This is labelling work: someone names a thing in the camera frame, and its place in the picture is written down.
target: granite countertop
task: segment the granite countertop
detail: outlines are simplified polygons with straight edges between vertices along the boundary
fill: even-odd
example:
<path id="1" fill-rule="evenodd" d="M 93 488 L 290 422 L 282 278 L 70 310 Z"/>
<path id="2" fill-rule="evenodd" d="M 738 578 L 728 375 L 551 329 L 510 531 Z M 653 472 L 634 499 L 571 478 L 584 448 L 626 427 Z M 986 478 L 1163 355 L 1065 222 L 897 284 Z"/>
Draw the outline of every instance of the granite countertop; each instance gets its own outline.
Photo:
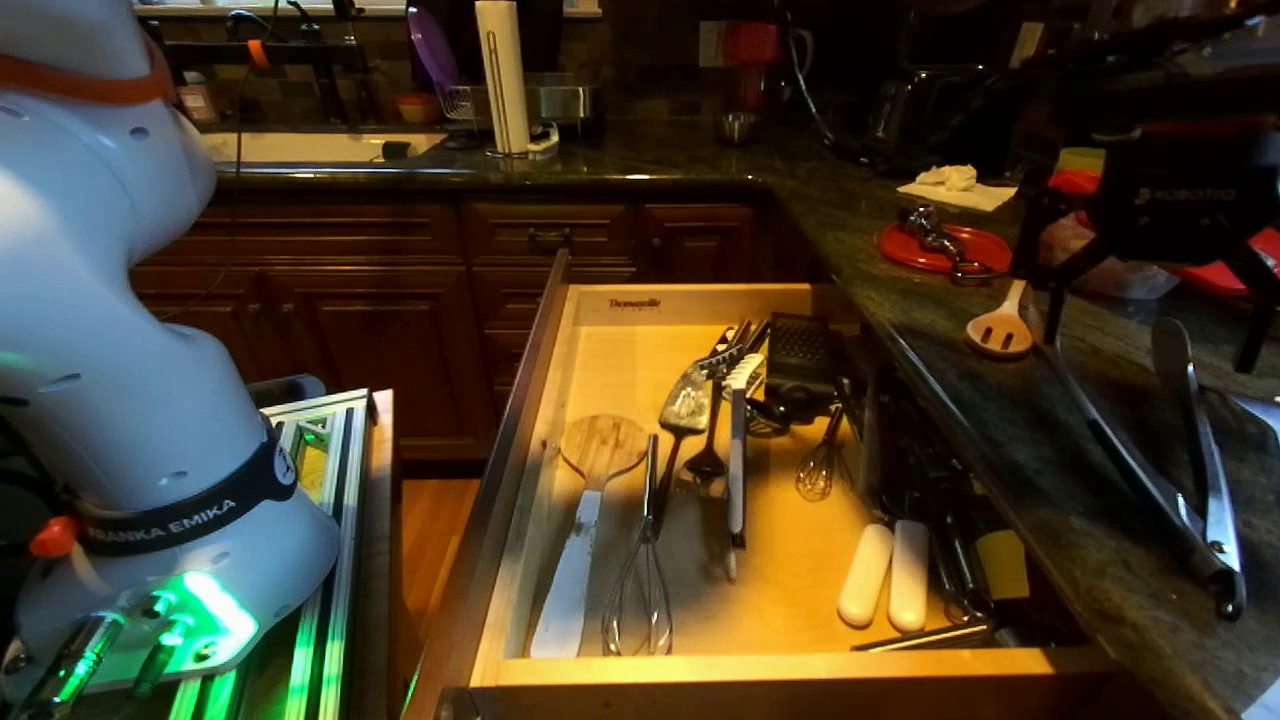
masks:
<path id="1" fill-rule="evenodd" d="M 1108 648 L 1167 710 L 1167 716 L 1240 716 L 1280 681 L 1280 499 L 1277 435 L 1218 399 L 1212 422 L 1229 457 L 1236 523 L 1249 570 L 1249 614 L 1218 621 L 1171 548 L 1145 523 L 1089 439 L 1085 416 L 1041 353 L 987 362 L 963 345 L 963 324 L 1002 304 L 1003 284 L 955 289 L 882 259 L 878 241 L 904 205 L 897 185 L 836 161 L 815 131 L 770 128 L 743 150 L 718 139 L 710 125 L 610 125 L 610 136 L 563 145 L 549 161 L 497 161 L 483 150 L 435 150 L 381 169 L 252 169 L 244 180 L 398 180 L 430 190 L 571 190 L 571 185 L 762 185 L 803 228 L 836 284 L 884 334 L 902 375 L 939 422 L 963 459 L 987 482 L 993 499 L 1025 531 L 1033 558 Z M 1193 289 L 1161 304 L 1069 300 L 1060 348 L 1104 411 L 1138 435 L 1153 459 L 1177 457 L 1171 422 L 1153 405 L 1148 321 L 1182 318 L 1198 345 L 1202 382 L 1222 394 L 1277 395 L 1277 334 L 1260 369 L 1231 371 L 1246 312 Z"/>

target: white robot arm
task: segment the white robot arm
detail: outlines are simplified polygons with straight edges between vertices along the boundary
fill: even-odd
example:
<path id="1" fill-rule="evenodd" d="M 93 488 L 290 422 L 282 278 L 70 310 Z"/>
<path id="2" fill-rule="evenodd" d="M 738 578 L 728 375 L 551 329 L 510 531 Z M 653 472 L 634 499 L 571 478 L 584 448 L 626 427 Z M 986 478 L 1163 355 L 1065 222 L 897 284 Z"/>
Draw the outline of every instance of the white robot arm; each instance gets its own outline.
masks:
<path id="1" fill-rule="evenodd" d="M 70 662 L 144 646 L 130 637 L 140 607 L 156 628 L 164 614 L 197 621 L 193 648 L 225 667 L 336 561 L 331 522 L 291 491 L 227 353 L 130 289 L 214 185 L 130 0 L 5 0 L 0 416 L 74 499 L 87 554 L 20 588 L 0 671 L 14 706 L 70 706 L 84 667 L 130 685 L 140 667 L 77 678 Z"/>

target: kitchen counter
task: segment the kitchen counter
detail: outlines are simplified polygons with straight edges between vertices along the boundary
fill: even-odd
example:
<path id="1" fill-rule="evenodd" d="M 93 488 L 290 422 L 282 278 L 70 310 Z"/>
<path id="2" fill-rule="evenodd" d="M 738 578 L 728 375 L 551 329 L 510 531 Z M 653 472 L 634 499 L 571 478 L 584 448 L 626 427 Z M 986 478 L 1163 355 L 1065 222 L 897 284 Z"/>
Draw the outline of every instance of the kitchen counter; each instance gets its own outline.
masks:
<path id="1" fill-rule="evenodd" d="M 878 236 L 904 205 L 884 176 L 827 158 L 809 128 L 770 128 L 728 150 L 705 125 L 610 125 L 603 139 L 563 145 L 549 161 L 497 161 L 483 150 L 432 150 L 370 169 L 244 169 L 240 180 L 384 180 L 435 190 L 599 190 L 599 185 L 762 185 L 803 228 L 854 304 L 884 334 L 902 375 L 987 482 L 1079 628 L 1167 710 L 1167 716 L 1240 716 L 1280 681 L 1280 529 L 1277 435 L 1231 405 L 1212 405 L 1229 457 L 1253 604 L 1226 624 L 1212 592 L 1161 548 L 1089 439 L 1085 416 L 1045 355 L 987 362 L 963 345 L 963 321 L 1002 304 L 1003 284 L 955 289 L 893 267 Z M 1153 310 L 1069 300 L 1060 348 L 1104 409 L 1148 451 L 1182 451 L 1148 382 L 1148 321 L 1190 324 L 1202 382 L 1226 394 L 1277 395 L 1277 334 L 1260 369 L 1231 371 L 1246 312 L 1190 289 Z"/>

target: drawer handle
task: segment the drawer handle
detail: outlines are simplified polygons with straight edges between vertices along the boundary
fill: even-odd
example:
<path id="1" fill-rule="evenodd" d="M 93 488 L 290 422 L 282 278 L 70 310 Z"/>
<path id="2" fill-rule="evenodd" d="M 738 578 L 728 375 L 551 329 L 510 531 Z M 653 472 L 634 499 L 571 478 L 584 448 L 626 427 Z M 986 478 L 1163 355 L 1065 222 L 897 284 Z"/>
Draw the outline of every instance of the drawer handle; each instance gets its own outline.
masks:
<path id="1" fill-rule="evenodd" d="M 533 232 L 526 236 L 526 246 L 530 246 L 530 252 L 537 252 L 537 256 L 558 256 L 559 250 L 571 246 L 571 228 L 533 228 Z"/>

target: open drawer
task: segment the open drawer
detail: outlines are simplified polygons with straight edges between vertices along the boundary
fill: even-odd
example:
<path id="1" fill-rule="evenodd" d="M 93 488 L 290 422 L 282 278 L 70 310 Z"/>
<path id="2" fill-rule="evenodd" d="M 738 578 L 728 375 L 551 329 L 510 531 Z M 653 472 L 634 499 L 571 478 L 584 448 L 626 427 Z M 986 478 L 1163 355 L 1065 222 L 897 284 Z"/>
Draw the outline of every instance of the open drawer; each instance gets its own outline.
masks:
<path id="1" fill-rule="evenodd" d="M 868 628 L 836 615 L 871 514 L 854 482 L 836 482 L 824 499 L 796 491 L 824 424 L 748 439 L 748 548 L 738 578 L 723 563 L 723 495 L 674 485 L 656 544 L 674 656 L 603 654 L 603 615 L 640 531 L 644 464 L 603 485 L 579 646 L 571 656 L 533 656 L 584 491 L 558 451 L 563 427 L 579 416 L 628 416 L 661 432 L 656 416 L 687 362 L 723 324 L 771 312 L 855 329 L 839 298 L 809 284 L 571 284 L 543 298 L 409 716 L 1078 716 L 1108 690 L 1112 666 L 1093 646 L 854 654 L 897 628 L 884 607 Z M 935 624 L 949 624 L 939 601 L 927 607 L 927 628 Z"/>

